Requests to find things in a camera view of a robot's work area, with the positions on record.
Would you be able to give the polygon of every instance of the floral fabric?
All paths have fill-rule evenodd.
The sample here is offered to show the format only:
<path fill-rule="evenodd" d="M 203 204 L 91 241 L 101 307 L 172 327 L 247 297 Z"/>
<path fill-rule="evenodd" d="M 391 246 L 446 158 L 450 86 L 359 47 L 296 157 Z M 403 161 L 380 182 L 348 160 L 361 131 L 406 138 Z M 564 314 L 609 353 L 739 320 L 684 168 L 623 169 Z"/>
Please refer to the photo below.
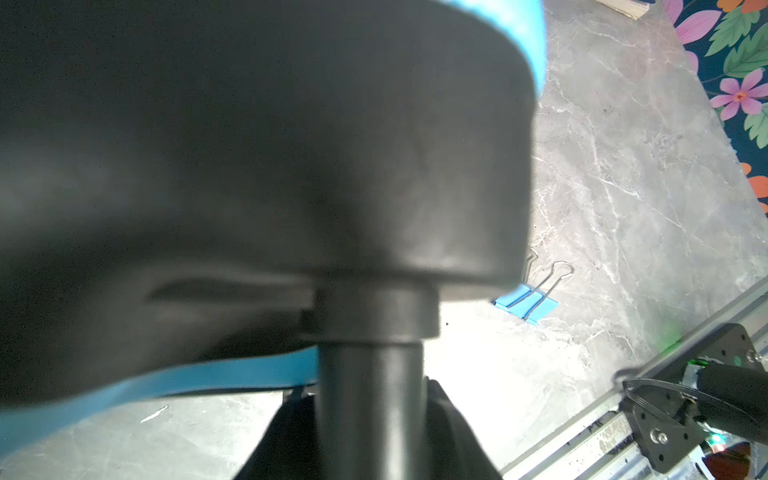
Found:
<path fill-rule="evenodd" d="M 663 0 L 768 214 L 768 0 Z"/>

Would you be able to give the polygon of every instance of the gray marble surface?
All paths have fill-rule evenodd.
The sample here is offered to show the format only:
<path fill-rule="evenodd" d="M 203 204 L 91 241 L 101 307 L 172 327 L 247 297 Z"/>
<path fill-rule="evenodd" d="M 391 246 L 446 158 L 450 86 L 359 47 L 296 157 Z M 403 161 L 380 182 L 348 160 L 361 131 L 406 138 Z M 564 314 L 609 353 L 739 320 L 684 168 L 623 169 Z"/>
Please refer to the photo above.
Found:
<path fill-rule="evenodd" d="M 539 327 L 444 304 L 425 361 L 499 467 L 768 274 L 768 220 L 663 9 L 632 21 L 594 0 L 545 8 L 530 244 L 540 268 L 568 260 L 576 275 Z M 124 406 L 0 460 L 0 478 L 231 478 L 279 404 Z"/>

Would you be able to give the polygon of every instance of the binder clip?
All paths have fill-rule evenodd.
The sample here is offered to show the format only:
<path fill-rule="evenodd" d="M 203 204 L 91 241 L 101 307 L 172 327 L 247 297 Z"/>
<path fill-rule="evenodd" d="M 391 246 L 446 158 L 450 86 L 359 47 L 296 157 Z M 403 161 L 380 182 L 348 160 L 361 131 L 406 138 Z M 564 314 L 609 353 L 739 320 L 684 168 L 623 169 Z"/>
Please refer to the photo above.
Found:
<path fill-rule="evenodd" d="M 560 305 L 560 303 L 550 297 L 552 290 L 554 290 L 561 280 L 573 276 L 576 269 L 569 262 L 559 260 L 552 264 L 549 275 L 547 275 L 546 278 L 544 278 L 537 286 L 531 286 L 528 283 L 528 278 L 531 275 L 531 267 L 533 266 L 533 263 L 538 259 L 538 252 L 530 247 L 528 250 L 530 250 L 530 253 L 526 257 L 528 266 L 525 268 L 525 283 L 521 284 L 511 293 L 500 296 L 493 304 L 496 308 L 511 313 L 531 325 L 538 325 L 540 319 L 547 316 L 552 310 Z M 568 272 L 560 275 L 552 286 L 549 287 L 549 290 L 543 293 L 541 288 L 554 276 L 554 270 L 558 265 L 566 265 L 568 267 Z"/>

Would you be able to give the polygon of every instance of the blue trim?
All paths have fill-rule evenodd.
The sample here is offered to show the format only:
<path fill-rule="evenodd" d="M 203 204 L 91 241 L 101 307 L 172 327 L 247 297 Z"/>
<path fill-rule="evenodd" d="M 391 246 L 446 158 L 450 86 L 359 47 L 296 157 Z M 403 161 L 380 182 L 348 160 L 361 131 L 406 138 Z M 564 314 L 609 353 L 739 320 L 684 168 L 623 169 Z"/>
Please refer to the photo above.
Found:
<path fill-rule="evenodd" d="M 536 93 L 547 79 L 547 29 L 541 0 L 438 0 L 491 24 L 528 60 Z"/>
<path fill-rule="evenodd" d="M 317 381 L 317 348 L 161 370 L 56 403 L 0 409 L 0 458 L 56 430 L 141 399 L 218 389 L 285 389 Z"/>

